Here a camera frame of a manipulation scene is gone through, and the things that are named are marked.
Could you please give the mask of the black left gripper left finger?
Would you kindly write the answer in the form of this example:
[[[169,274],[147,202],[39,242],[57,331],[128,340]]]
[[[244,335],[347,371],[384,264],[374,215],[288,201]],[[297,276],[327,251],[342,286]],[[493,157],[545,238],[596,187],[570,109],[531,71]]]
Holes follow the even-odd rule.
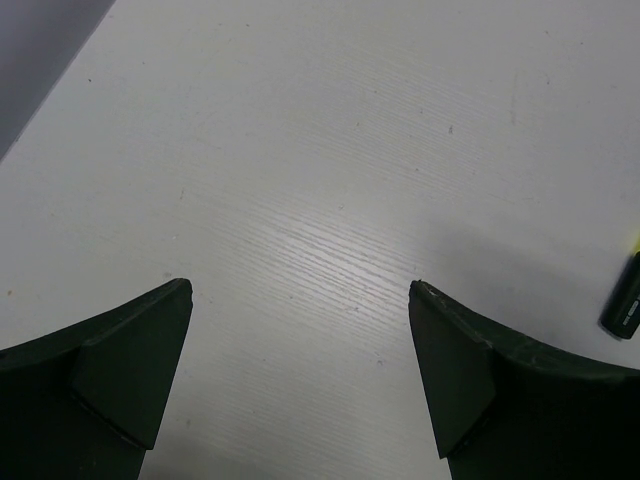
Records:
[[[192,313],[177,278],[1,352],[4,479],[135,479],[155,446]]]

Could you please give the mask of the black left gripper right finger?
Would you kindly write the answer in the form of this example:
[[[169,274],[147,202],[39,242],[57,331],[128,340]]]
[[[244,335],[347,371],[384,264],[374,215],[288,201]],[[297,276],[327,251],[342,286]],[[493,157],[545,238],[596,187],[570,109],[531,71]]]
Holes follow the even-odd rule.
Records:
[[[635,479],[639,373],[540,342],[415,281],[409,320],[455,479]]]

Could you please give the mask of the yellow cap black highlighter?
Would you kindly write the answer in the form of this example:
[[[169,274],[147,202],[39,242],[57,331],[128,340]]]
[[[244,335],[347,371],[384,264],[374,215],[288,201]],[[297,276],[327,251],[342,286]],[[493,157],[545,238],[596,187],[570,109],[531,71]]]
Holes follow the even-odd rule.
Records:
[[[619,340],[630,340],[639,328],[639,240],[605,304],[599,325]]]

